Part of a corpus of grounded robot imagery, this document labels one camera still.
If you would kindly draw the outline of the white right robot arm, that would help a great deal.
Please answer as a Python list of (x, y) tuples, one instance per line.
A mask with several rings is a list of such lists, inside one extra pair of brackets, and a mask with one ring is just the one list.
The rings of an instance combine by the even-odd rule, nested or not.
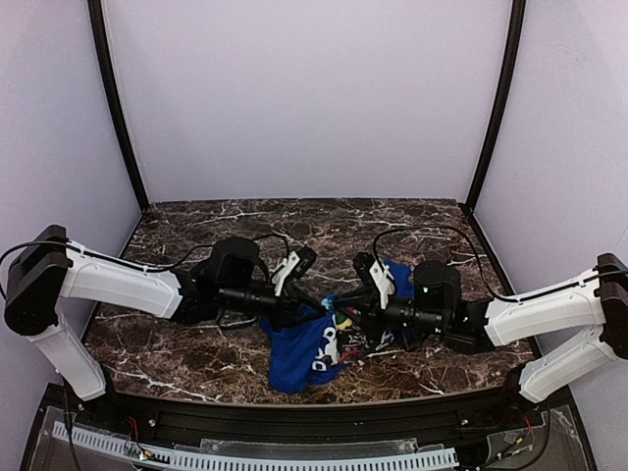
[(410, 329), (438, 335), (459, 353), (477, 354), (518, 340), (575, 328), (577, 334), (550, 353), (509, 373), (509, 401), (540, 403), (604, 364), (627, 356), (627, 266), (612, 253), (596, 265), (549, 288), (468, 301), (460, 273), (440, 261), (412, 272), (412, 292), (389, 264), (362, 253), (355, 266), (369, 279), (365, 288), (337, 297), (333, 306), (370, 331)]

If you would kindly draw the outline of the blue printed t-shirt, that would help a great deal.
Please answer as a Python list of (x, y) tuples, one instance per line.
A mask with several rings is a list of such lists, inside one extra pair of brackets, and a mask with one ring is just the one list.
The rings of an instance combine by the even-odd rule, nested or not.
[(259, 326), (270, 341), (268, 379), (279, 393), (302, 393), (332, 381), (350, 363), (399, 343), (404, 348), (425, 337), (410, 328), (388, 328), (380, 339), (368, 339), (360, 327), (339, 331), (330, 314), (275, 332), (263, 318)]

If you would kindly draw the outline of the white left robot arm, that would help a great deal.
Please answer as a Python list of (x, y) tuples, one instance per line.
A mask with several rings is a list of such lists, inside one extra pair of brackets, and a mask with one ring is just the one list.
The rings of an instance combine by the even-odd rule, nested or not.
[(216, 320), (224, 311), (265, 318), (276, 330), (324, 316), (324, 307), (295, 285), (316, 252), (287, 250), (269, 269), (260, 240), (226, 237), (207, 244), (208, 256), (190, 268), (182, 260), (156, 266), (94, 251), (51, 225), (1, 255), (9, 266), (4, 322), (35, 345), (78, 399), (111, 396), (111, 380), (64, 319), (61, 300), (120, 306), (180, 325)]

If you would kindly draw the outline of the rainbow flower plush brooch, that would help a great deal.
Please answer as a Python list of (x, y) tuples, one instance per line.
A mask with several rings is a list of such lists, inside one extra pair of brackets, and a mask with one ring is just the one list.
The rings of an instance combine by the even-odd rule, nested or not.
[(327, 311), (333, 318), (334, 324), (339, 331), (344, 331), (353, 326), (353, 321), (347, 314), (340, 313), (335, 307), (335, 301), (337, 296), (335, 294), (329, 294), (321, 301), (321, 306)]

